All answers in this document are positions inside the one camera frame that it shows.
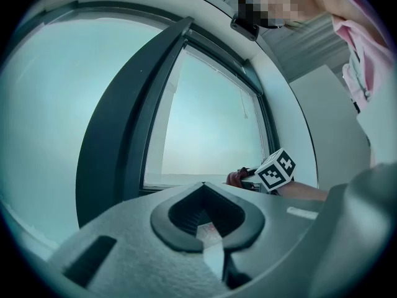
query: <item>window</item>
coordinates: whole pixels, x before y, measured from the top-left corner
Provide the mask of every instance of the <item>window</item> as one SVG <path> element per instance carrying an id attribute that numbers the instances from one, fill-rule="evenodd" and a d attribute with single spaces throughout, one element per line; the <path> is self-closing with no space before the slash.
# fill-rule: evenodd
<path id="1" fill-rule="evenodd" d="M 144 186 L 225 183 L 230 172 L 259 166 L 265 134 L 256 107 L 256 95 L 237 77 L 186 47 L 159 105 Z"/>
<path id="2" fill-rule="evenodd" d="M 78 230 L 76 170 L 92 113 L 122 66 L 160 32 L 109 17 L 58 22 L 34 32 L 4 67 L 0 190 L 16 219 L 40 231 L 37 242 L 56 246 Z"/>

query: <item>dark window frame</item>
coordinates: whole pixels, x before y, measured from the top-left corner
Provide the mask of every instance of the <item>dark window frame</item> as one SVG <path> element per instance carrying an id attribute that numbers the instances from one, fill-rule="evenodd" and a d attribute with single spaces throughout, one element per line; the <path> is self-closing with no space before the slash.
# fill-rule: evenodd
<path id="1" fill-rule="evenodd" d="M 9 48 L 3 55 L 3 63 L 6 63 L 11 55 L 23 45 L 24 40 L 27 40 L 29 35 L 42 24 L 68 21 L 84 12 L 109 12 L 114 14 L 115 17 L 120 14 L 138 16 L 168 25 L 168 28 L 156 36 L 158 38 L 155 37 L 149 41 L 130 58 L 124 67 L 131 61 L 140 62 L 136 60 L 137 58 L 133 60 L 138 55 L 145 58 L 147 54 L 142 54 L 145 53 L 141 52 L 142 50 L 146 50 L 149 53 L 156 50 L 158 53 L 158 48 L 161 44 L 168 43 L 168 47 L 164 47 L 163 52 L 158 55 L 158 61 L 153 62 L 151 67 L 145 67 L 145 70 L 149 73 L 147 80 L 142 82 L 142 92 L 139 93 L 133 103 L 129 103 L 130 113 L 128 118 L 126 118 L 126 113 L 124 112 L 124 121 L 117 125 L 118 133 L 123 137 L 122 141 L 120 141 L 121 137 L 116 141 L 112 141 L 114 132 L 109 131 L 110 129 L 104 131 L 105 128 L 102 121 L 106 114 L 109 113 L 109 110 L 100 105 L 100 103 L 107 102 L 109 105 L 112 102 L 111 96 L 115 94 L 112 91 L 108 91 L 113 88 L 111 87 L 112 84 L 119 83 L 118 81 L 125 83 L 126 78 L 120 77 L 123 74 L 124 67 L 118 72 L 102 95 L 90 119 L 79 155 L 76 176 L 76 209 L 80 227 L 119 202 L 161 190 L 143 187 L 146 157 L 154 119 L 166 81 L 176 57 L 184 45 L 190 45 L 219 62 L 220 65 L 231 71 L 256 94 L 265 123 L 269 153 L 271 154 L 280 148 L 277 129 L 269 103 L 261 82 L 249 60 L 244 61 L 220 39 L 194 24 L 194 20 L 191 18 L 183 19 L 157 8 L 127 2 L 99 1 L 78 3 L 74 1 L 52 11 L 43 11 L 20 25 L 11 38 Z M 166 40 L 167 35 L 173 38 Z M 110 151 L 112 151 L 110 154 L 113 156 L 111 167 L 109 167 Z"/>

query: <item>window frame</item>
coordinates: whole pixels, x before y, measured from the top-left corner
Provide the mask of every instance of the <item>window frame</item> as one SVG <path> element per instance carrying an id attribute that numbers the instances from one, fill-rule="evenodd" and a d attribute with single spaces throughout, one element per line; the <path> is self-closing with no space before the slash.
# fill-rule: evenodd
<path id="1" fill-rule="evenodd" d="M 111 15 L 122 19 L 139 17 L 144 19 L 145 24 L 156 26 L 155 23 L 158 23 L 167 27 L 133 55 L 116 74 L 90 119 L 81 146 L 76 175 L 76 209 L 80 227 L 119 202 L 163 189 L 143 187 L 146 157 L 161 96 L 184 45 L 197 49 L 225 67 L 257 96 L 259 128 L 261 134 L 266 133 L 269 153 L 280 148 L 269 103 L 249 60 L 242 59 L 220 39 L 194 24 L 190 17 L 183 19 L 157 8 L 127 2 L 74 1 L 51 11 L 41 12 L 20 25 L 3 55 L 3 67 L 23 42 L 42 25 L 78 19 L 79 15 L 84 17 L 96 12 L 104 12 L 106 17 Z M 118 122 L 111 127 L 104 127 L 102 120 L 108 117 L 109 109 L 106 109 L 106 105 L 111 104 L 111 97 L 115 94 L 120 96 L 123 91 L 133 91 L 128 87 L 131 76 L 134 76 L 134 71 L 136 75 L 140 72 L 131 63 L 145 63 L 145 59 L 149 56 L 152 58 L 154 53 L 156 60 L 145 65 L 147 77 L 140 82 L 140 92 L 135 100 L 125 103 L 126 107 L 118 107 L 113 116 Z"/>

